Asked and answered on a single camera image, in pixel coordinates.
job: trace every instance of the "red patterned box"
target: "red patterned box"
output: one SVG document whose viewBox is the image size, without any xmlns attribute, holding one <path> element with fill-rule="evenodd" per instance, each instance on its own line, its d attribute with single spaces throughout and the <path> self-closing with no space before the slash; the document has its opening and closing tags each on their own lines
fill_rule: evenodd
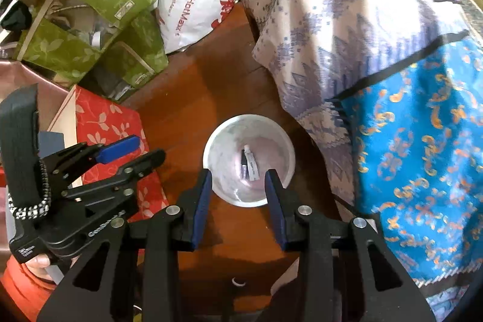
<svg viewBox="0 0 483 322">
<path fill-rule="evenodd" d="M 64 134 L 65 146 L 79 142 L 110 144 L 129 135 L 137 135 L 139 148 L 109 164 L 97 164 L 86 172 L 74 186 L 103 180 L 114 175 L 119 166 L 149 151 L 139 114 L 129 108 L 100 98 L 75 86 L 52 121 L 50 131 Z M 130 221 L 150 218 L 168 205 L 156 172 L 138 182 L 139 212 Z"/>
</svg>

